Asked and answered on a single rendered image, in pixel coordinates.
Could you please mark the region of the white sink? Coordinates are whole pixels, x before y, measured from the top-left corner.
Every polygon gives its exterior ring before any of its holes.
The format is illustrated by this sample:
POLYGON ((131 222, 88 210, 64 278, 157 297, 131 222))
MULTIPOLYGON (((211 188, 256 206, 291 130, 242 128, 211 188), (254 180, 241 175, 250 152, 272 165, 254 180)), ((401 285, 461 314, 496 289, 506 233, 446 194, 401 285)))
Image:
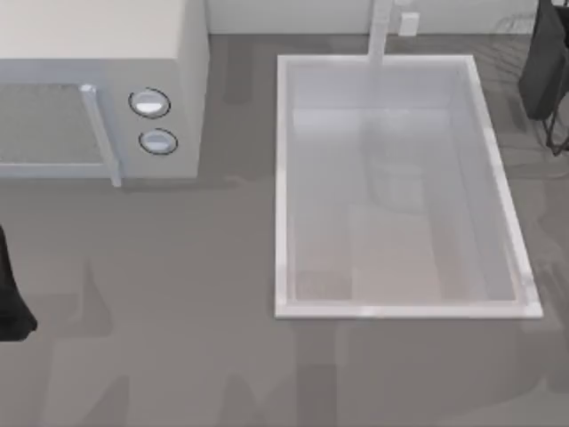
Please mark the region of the white sink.
POLYGON ((468 54, 281 55, 277 318, 538 319, 468 54))

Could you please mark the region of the small microwave knob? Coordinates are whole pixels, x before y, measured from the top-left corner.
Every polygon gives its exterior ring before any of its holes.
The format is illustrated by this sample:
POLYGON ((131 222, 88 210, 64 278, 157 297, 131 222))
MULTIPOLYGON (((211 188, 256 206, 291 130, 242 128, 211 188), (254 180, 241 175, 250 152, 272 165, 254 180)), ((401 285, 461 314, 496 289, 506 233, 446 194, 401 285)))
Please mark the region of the small microwave knob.
POLYGON ((162 128, 141 133, 138 141, 140 147, 153 156, 169 156, 179 147, 177 137, 162 128))

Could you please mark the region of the large microwave knob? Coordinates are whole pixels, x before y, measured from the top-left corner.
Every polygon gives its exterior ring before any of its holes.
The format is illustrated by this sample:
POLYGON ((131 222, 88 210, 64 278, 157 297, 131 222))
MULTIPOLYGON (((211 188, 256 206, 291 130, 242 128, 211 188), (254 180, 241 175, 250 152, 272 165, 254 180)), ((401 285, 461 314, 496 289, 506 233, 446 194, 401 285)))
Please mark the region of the large microwave knob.
POLYGON ((172 106, 165 93, 149 87, 130 93, 128 103, 135 114, 148 119, 164 117, 169 113, 172 106))

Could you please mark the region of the pale microwave oven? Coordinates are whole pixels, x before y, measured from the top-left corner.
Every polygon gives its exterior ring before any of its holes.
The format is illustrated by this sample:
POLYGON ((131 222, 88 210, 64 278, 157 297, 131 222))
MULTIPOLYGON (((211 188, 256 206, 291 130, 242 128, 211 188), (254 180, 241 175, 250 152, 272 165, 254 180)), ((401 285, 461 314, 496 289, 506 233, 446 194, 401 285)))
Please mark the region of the pale microwave oven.
POLYGON ((0 0, 0 58, 96 60, 109 78, 122 183, 197 176, 210 60, 204 0, 0 0), (170 99, 164 117, 131 110, 129 94, 147 87, 170 99), (171 155, 140 147, 139 135, 156 128, 177 137, 171 155))

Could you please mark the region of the tall white tap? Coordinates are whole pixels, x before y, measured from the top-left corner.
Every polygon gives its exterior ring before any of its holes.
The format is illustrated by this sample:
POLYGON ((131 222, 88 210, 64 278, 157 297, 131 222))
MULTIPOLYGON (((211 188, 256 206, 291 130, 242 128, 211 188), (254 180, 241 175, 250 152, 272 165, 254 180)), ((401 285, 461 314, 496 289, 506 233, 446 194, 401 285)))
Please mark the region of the tall white tap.
POLYGON ((382 64, 394 0, 373 0, 367 57, 371 67, 382 64))

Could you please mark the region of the microwave oven door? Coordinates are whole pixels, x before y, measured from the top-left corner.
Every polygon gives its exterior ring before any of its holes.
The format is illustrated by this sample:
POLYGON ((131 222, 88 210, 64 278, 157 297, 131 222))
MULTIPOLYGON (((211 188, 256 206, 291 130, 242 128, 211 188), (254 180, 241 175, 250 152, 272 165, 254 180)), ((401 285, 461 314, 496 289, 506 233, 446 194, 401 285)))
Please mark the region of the microwave oven door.
POLYGON ((79 92, 97 88, 119 160, 108 83, 96 60, 0 58, 0 180, 110 180, 79 92))

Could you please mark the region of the white wall socket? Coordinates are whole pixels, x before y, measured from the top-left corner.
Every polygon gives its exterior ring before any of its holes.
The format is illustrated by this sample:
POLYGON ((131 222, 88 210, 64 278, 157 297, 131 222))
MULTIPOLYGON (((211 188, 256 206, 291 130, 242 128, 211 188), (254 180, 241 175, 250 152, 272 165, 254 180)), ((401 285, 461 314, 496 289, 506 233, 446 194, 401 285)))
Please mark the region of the white wall socket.
POLYGON ((418 12, 402 12, 398 35, 401 37, 417 36, 419 31, 420 17, 421 16, 418 12))

